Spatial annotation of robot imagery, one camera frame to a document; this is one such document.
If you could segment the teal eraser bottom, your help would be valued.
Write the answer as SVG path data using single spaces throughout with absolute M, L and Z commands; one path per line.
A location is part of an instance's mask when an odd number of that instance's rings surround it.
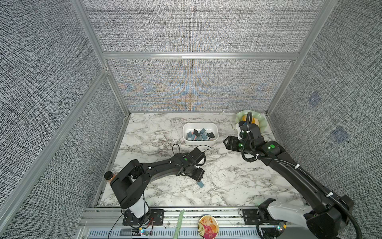
M 197 184 L 199 185 L 200 188 L 203 188 L 205 186 L 202 181 L 197 182 Z

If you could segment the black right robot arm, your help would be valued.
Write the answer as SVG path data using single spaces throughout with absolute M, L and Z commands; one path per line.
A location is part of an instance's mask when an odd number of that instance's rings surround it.
M 278 209 L 278 214 L 275 215 L 271 212 L 271 206 L 267 206 L 269 216 L 264 223 L 279 220 L 306 226 L 319 239 L 336 239 L 340 232 L 351 223 L 355 229 L 356 238 L 363 237 L 361 227 L 352 215 L 353 200 L 346 195 L 340 197 L 314 179 L 277 142 L 265 142 L 262 137 L 245 142 L 234 136 L 228 136 L 223 143 L 228 150 L 253 156 L 245 158 L 245 161 L 259 160 L 271 167 L 286 179 L 311 207 L 308 212 L 298 213 L 298 220 L 293 220 L 292 213 L 284 213 Z

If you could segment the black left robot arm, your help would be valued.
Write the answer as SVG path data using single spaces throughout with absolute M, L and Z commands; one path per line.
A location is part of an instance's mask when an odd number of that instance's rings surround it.
M 127 209 L 135 218 L 141 219 L 146 218 L 149 212 L 143 194 L 150 182 L 171 175 L 185 175 L 200 182 L 204 172 L 190 154 L 178 153 L 154 163 L 141 163 L 134 159 L 109 181 L 121 209 Z

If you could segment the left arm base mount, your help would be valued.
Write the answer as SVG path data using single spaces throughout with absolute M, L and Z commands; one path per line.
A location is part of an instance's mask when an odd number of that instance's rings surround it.
M 142 216 L 137 218 L 130 210 L 124 211 L 123 222 L 124 226 L 132 226 L 137 228 L 138 226 L 148 227 L 150 226 L 162 226 L 164 221 L 164 210 L 163 209 L 149 209 L 149 211 Z

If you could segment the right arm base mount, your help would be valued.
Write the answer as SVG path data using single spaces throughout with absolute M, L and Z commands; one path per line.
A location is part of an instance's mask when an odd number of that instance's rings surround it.
M 274 220 L 266 209 L 240 209 L 240 215 L 242 216 L 245 225 L 256 225 L 260 221 Z

